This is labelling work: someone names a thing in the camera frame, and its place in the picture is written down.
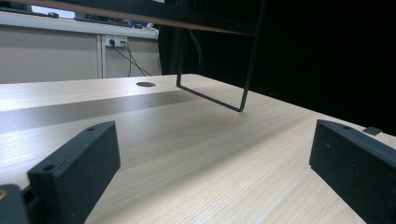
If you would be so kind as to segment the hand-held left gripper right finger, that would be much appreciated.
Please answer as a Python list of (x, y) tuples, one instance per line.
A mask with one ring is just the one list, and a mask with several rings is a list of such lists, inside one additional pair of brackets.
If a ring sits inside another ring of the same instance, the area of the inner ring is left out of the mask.
[(309, 165), (368, 224), (396, 224), (396, 149), (317, 121)]

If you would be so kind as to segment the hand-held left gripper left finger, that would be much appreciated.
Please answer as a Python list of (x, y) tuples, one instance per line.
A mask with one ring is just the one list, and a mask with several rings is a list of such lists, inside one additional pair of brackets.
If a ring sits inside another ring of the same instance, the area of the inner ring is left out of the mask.
[(34, 224), (83, 224), (120, 169), (116, 123), (91, 126), (28, 171)]

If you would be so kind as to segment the black two-tier metal shelf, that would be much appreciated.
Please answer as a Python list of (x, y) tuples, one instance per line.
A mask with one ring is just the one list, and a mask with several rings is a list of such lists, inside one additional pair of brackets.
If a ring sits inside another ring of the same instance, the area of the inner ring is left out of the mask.
[[(233, 21), (217, 15), (188, 9), (187, 5), (167, 5), (153, 0), (8, 0), (11, 2), (52, 7), (62, 10), (76, 11), (85, 14), (99, 15), (131, 21), (153, 22), (155, 24), (175, 27), (177, 29), (177, 81), (178, 88), (205, 98), (218, 105), (242, 112), (248, 98), (249, 87), (253, 75), (254, 64), (268, 0), (261, 0), (259, 16), (255, 23)], [(249, 35), (253, 38), (252, 50), (249, 55), (247, 75), (241, 97), (240, 106), (224, 103), (216, 98), (194, 91), (182, 85), (182, 67), (184, 57), (184, 35), (188, 30), (217, 32), (233, 35)]]

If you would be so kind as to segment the dark tape strip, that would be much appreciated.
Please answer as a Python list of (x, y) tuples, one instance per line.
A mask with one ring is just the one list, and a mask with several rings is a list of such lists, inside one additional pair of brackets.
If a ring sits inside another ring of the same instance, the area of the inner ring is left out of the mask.
[(365, 133), (368, 133), (368, 134), (373, 135), (373, 136), (379, 135), (379, 134), (381, 134), (383, 132), (381, 129), (378, 129), (378, 128), (373, 127), (373, 126), (367, 127), (363, 131)]

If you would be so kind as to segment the beige desk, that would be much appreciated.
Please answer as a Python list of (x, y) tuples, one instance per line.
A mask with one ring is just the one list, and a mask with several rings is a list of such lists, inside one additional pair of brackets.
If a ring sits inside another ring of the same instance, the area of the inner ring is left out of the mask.
[[(107, 47), (107, 35), (128, 41)], [(0, 84), (160, 73), (153, 30), (0, 12)]]

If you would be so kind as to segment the black curtain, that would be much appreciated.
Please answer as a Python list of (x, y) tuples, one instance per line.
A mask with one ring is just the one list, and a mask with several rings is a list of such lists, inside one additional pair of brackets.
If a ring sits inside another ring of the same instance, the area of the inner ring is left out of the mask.
[[(261, 0), (164, 0), (257, 22)], [(243, 87), (251, 36), (193, 31), (183, 73)], [(268, 0), (250, 89), (396, 136), (396, 0)]]

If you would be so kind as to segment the white wall power outlet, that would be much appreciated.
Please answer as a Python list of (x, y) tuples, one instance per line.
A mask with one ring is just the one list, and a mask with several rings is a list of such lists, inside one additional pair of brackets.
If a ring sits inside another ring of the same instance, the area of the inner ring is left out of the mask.
[(128, 38), (126, 36), (107, 35), (105, 37), (105, 45), (107, 47), (121, 48), (127, 43), (127, 41)]

